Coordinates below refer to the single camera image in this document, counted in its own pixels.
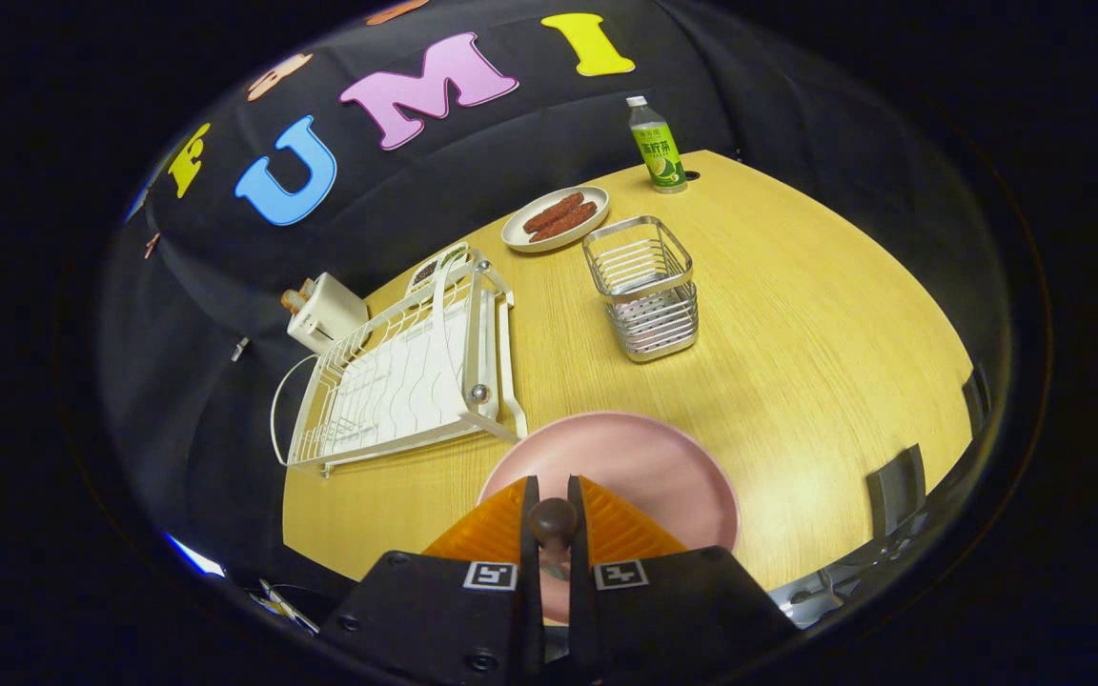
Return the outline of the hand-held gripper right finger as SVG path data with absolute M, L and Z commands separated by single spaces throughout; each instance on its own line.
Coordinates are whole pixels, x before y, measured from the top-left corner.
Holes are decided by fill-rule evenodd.
M 589 479 L 568 477 L 568 650 L 579 683 L 729 683 L 798 642 L 780 604 L 721 546 L 602 563 Z

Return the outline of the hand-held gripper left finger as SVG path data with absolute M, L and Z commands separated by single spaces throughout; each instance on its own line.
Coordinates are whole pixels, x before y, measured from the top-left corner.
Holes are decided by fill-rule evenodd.
M 523 685 L 544 670 L 538 480 L 489 496 L 421 555 L 391 551 L 320 626 L 376 685 Z

